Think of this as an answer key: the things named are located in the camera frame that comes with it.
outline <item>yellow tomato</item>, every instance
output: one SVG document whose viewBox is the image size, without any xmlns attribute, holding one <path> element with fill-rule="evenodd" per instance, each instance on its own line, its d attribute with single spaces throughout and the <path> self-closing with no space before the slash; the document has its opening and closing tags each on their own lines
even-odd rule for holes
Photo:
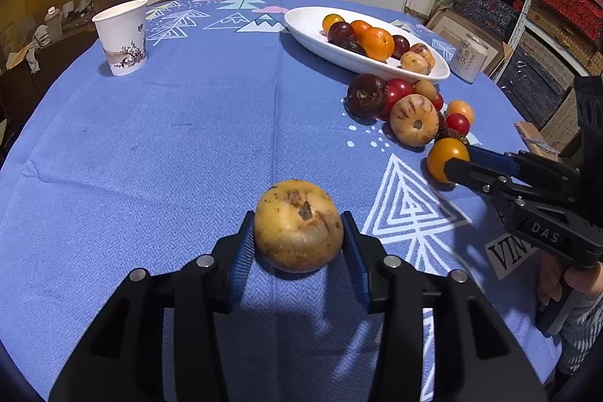
<svg viewBox="0 0 603 402">
<path fill-rule="evenodd" d="M 427 169 L 433 179 L 444 184 L 450 184 L 450 180 L 444 173 L 444 165 L 453 157 L 463 161 L 469 161 L 469 151 L 456 138 L 442 138 L 438 140 L 427 154 Z"/>
<path fill-rule="evenodd" d="M 333 24 L 338 23 L 340 21 L 345 21 L 345 19 L 343 19 L 338 14 L 329 14 L 329 15 L 325 16 L 325 18 L 323 19 L 323 30 L 324 30 L 324 32 L 325 33 L 328 32 L 329 28 Z"/>
<path fill-rule="evenodd" d="M 475 121 L 475 115 L 473 113 L 473 108 L 469 106 L 469 104 L 465 103 L 460 99 L 455 99 L 451 101 L 450 104 L 446 107 L 446 116 L 451 115 L 452 113 L 460 113 L 467 120 L 469 120 L 469 125 L 472 125 Z"/>
</svg>

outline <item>blue tablecloth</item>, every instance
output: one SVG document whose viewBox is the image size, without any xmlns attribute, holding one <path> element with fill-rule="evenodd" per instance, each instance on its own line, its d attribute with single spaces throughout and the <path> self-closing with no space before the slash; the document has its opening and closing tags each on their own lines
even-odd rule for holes
<svg viewBox="0 0 603 402">
<path fill-rule="evenodd" d="M 172 271 L 211 251 L 292 177 L 418 269 L 469 271 L 541 380 L 553 370 L 560 346 L 533 323 L 538 255 L 504 236 L 481 197 L 430 179 L 429 147 L 405 149 L 383 122 L 348 116 L 354 75 L 281 24 L 299 6 L 363 12 L 453 53 L 412 18 L 338 0 L 179 0 L 149 9 L 146 66 L 113 77 L 96 42 L 35 110 L 0 173 L 0 339 L 43 397 L 128 271 Z M 520 117 L 490 79 L 451 75 L 439 89 L 472 105 L 474 141 L 524 148 Z M 298 280 L 254 263 L 240 308 L 216 322 L 233 401 L 367 400 L 382 319 L 355 301 L 341 257 Z M 432 325 L 426 311 L 424 399 Z"/>
</svg>

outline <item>screw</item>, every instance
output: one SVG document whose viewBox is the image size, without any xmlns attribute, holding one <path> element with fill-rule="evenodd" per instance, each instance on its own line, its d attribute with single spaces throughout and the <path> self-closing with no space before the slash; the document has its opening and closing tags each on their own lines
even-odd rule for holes
<svg viewBox="0 0 603 402">
<path fill-rule="evenodd" d="M 398 256 L 389 255 L 383 258 L 383 263 L 387 267 L 396 268 L 402 265 L 402 259 L 400 259 Z"/>
<path fill-rule="evenodd" d="M 195 263 L 197 263 L 197 266 L 199 267 L 209 267 L 213 264 L 213 262 L 213 256 L 210 254 L 203 254 L 202 256 L 199 256 L 195 261 Z"/>
<path fill-rule="evenodd" d="M 469 276 L 467 276 L 467 273 L 465 273 L 464 271 L 462 271 L 460 269 L 455 269 L 455 270 L 451 271 L 450 277 L 457 283 L 465 283 L 465 281 L 467 281 L 469 279 Z"/>
<path fill-rule="evenodd" d="M 130 273 L 129 278 L 131 281 L 141 281 L 145 279 L 146 275 L 147 272 L 139 267 Z"/>
</svg>

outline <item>sleeve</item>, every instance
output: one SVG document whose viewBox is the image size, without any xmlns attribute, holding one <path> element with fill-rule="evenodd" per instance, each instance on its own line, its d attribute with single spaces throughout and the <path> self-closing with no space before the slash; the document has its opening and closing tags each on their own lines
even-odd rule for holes
<svg viewBox="0 0 603 402">
<path fill-rule="evenodd" d="M 578 305 L 562 328 L 563 353 L 559 371 L 572 375 L 593 347 L 603 326 L 603 293 Z"/>
</svg>

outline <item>pink cloud print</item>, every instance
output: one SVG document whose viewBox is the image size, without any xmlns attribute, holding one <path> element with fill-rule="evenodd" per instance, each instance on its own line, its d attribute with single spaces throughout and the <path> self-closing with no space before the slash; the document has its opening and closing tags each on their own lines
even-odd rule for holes
<svg viewBox="0 0 603 402">
<path fill-rule="evenodd" d="M 252 12 L 268 12 L 272 14 L 276 14 L 281 12 L 282 14 L 288 12 L 287 8 L 282 8 L 280 6 L 266 6 L 265 8 L 254 9 Z"/>
</svg>

